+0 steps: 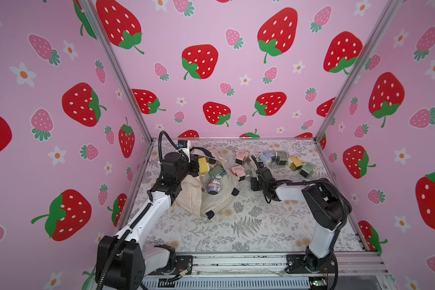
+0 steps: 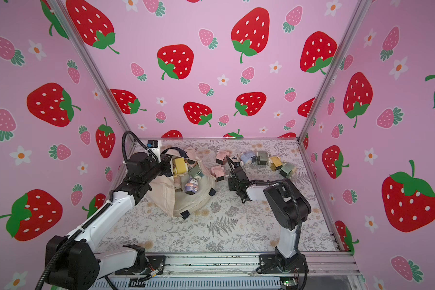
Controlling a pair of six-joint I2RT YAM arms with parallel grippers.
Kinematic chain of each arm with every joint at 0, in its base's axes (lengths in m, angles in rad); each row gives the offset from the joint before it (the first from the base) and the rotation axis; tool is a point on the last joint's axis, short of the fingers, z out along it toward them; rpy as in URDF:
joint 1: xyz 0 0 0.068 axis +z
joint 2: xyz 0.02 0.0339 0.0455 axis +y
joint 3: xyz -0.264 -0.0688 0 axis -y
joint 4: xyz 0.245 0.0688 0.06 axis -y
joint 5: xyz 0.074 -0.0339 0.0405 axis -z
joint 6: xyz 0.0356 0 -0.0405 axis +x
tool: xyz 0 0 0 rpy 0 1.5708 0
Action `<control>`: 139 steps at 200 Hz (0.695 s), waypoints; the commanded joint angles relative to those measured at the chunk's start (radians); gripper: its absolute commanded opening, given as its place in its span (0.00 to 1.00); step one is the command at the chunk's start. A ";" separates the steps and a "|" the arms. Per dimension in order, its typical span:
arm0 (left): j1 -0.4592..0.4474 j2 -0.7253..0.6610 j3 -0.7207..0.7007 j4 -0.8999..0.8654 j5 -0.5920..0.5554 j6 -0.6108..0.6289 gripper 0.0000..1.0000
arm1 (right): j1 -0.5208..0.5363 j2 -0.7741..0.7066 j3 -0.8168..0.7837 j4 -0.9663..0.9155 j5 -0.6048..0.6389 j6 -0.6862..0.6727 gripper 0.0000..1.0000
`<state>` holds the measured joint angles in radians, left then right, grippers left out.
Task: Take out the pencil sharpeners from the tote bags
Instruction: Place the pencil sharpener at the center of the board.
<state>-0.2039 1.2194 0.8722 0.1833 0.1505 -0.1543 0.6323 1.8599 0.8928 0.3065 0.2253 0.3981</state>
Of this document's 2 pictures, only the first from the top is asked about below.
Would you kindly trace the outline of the light blue pencil sharpener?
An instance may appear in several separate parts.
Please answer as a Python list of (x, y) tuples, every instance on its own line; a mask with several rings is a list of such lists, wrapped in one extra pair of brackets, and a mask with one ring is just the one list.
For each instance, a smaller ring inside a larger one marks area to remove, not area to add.
[(265, 165), (268, 166), (276, 160), (276, 154), (273, 151), (261, 152), (258, 159)]

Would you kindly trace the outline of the pink pencil sharpener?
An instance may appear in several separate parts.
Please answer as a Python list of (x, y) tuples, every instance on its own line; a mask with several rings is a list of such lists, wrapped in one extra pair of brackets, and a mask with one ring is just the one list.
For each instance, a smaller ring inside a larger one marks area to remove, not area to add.
[(235, 163), (239, 165), (244, 165), (248, 161), (249, 156), (250, 153), (248, 151), (236, 151)]
[(231, 168), (231, 173), (233, 175), (235, 175), (236, 177), (238, 177), (239, 181), (243, 181), (246, 178), (246, 176), (247, 176), (245, 168), (242, 165), (238, 165), (238, 166), (232, 167)]

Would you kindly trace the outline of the grey green pencil sharpener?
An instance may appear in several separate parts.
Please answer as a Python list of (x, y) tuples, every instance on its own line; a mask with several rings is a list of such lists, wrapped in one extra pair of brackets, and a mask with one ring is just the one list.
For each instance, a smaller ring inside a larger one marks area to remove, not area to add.
[(276, 155), (276, 164), (279, 166), (285, 166), (288, 163), (288, 154), (286, 151), (277, 151)]

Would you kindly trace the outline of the cream canvas tote bag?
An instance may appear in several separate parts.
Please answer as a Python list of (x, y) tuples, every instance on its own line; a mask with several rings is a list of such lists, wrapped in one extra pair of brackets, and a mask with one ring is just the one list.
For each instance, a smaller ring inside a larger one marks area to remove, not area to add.
[(191, 156), (198, 159), (199, 174), (185, 177), (175, 202), (196, 217), (213, 219), (239, 194), (239, 178), (214, 149), (194, 147)]

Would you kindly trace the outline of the purple pencil sharpener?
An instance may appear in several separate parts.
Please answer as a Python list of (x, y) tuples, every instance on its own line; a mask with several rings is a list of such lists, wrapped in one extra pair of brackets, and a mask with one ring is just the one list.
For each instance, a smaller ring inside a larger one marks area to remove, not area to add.
[(212, 178), (210, 183), (207, 185), (206, 192), (209, 195), (217, 195), (221, 192), (221, 179)]

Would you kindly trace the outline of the mint green pencil sharpener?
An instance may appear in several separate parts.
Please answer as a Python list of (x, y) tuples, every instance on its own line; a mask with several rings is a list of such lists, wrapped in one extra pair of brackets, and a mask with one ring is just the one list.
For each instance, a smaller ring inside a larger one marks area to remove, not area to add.
[(316, 171), (317, 171), (316, 165), (307, 162), (307, 163), (303, 163), (299, 174), (302, 175), (304, 178), (311, 178)]

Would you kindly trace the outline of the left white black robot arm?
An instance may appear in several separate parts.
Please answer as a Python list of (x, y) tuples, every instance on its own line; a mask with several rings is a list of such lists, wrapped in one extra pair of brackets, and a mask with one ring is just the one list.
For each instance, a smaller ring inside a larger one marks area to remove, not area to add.
[(107, 286), (116, 290), (144, 288), (146, 275), (160, 271), (176, 271), (176, 254), (171, 246), (159, 245), (142, 252), (145, 240), (159, 218), (182, 191), (181, 183), (188, 175), (199, 175), (197, 161), (182, 160), (161, 163), (161, 175), (147, 192), (149, 198), (141, 210), (114, 236), (104, 236), (98, 244), (95, 266), (97, 289)]

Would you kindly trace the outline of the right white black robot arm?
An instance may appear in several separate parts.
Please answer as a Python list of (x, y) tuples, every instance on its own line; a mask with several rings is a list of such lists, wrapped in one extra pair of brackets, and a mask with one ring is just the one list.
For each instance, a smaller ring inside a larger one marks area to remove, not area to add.
[(304, 266), (308, 271), (318, 273), (334, 259), (335, 243), (352, 208), (329, 180), (276, 180), (267, 167), (261, 167), (250, 178), (250, 184), (253, 191), (263, 193), (268, 204), (272, 201), (307, 203), (316, 222), (313, 238), (305, 250)]

